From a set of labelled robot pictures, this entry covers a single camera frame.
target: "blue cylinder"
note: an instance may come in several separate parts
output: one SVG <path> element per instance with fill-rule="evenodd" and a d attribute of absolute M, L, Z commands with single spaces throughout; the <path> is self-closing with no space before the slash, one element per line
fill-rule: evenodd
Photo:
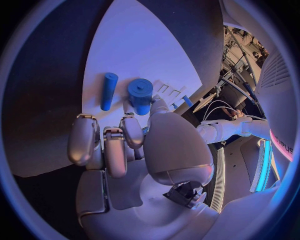
<path fill-rule="evenodd" d="M 150 111 L 153 85 L 144 78 L 133 80 L 128 85 L 129 100 L 137 115 L 146 115 Z"/>
<path fill-rule="evenodd" d="M 100 102 L 100 107 L 103 111 L 108 111 L 109 109 L 111 109 L 117 82 L 118 76 L 116 74 L 111 72 L 107 72 L 105 74 L 102 89 L 102 98 Z"/>
<path fill-rule="evenodd" d="M 187 104 L 189 107 L 192 107 L 192 106 L 193 106 L 192 101 L 188 98 L 187 95 L 185 95 L 185 96 L 183 97 L 183 100 L 186 102 L 186 104 Z"/>

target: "blue object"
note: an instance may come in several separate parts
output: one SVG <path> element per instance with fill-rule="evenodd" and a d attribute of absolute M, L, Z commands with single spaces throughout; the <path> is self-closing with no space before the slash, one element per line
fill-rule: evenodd
<path fill-rule="evenodd" d="M 271 144 L 269 140 L 266 140 L 264 143 L 264 157 L 263 157 L 262 169 L 256 187 L 257 192 L 261 192 L 265 190 L 268 177 L 269 177 L 269 172 L 270 172 L 270 166 L 269 166 L 271 164 L 270 156 L 271 156 Z"/>
<path fill-rule="evenodd" d="M 146 115 L 150 111 L 153 85 L 144 78 L 133 80 L 128 85 L 129 100 L 137 115 Z"/>
<path fill-rule="evenodd" d="M 172 106 L 174 107 L 174 109 L 178 109 L 178 106 L 175 103 L 172 103 Z"/>
<path fill-rule="evenodd" d="M 100 107 L 103 111 L 111 109 L 118 78 L 119 77 L 116 74 L 111 72 L 107 72 L 104 76 L 102 98 L 100 103 Z"/>
<path fill-rule="evenodd" d="M 188 98 L 187 95 L 185 95 L 185 96 L 183 97 L 183 100 L 186 102 L 186 104 L 187 104 L 189 107 L 192 107 L 192 106 L 193 106 L 192 101 Z"/>

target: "blue led light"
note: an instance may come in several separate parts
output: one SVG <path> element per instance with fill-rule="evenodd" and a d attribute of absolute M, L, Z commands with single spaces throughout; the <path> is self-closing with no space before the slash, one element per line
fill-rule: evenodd
<path fill-rule="evenodd" d="M 264 157 L 263 157 L 263 164 L 262 164 L 262 169 L 259 177 L 259 181 L 256 187 L 257 192 L 261 192 L 265 189 L 266 187 L 266 182 L 268 181 L 268 176 L 269 176 L 269 164 L 270 164 L 270 149 L 271 149 L 271 144 L 270 141 L 265 141 L 264 142 Z"/>

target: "pink light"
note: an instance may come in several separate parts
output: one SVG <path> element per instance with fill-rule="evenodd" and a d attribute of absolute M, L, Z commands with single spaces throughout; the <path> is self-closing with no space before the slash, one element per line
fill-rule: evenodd
<path fill-rule="evenodd" d="M 293 161 L 293 154 L 286 150 L 285 145 L 280 144 L 280 140 L 276 138 L 273 134 L 273 132 L 270 130 L 270 136 L 273 145 L 291 162 Z"/>

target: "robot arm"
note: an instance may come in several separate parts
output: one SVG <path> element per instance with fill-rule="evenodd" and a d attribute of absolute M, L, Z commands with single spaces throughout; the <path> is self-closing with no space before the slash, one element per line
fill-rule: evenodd
<path fill-rule="evenodd" d="M 243 116 L 234 121 L 211 120 L 203 121 L 197 127 L 198 133 L 207 144 L 217 143 L 229 139 L 232 135 L 248 137 L 250 135 L 263 139 L 270 139 L 270 127 L 266 120 L 253 120 Z"/>

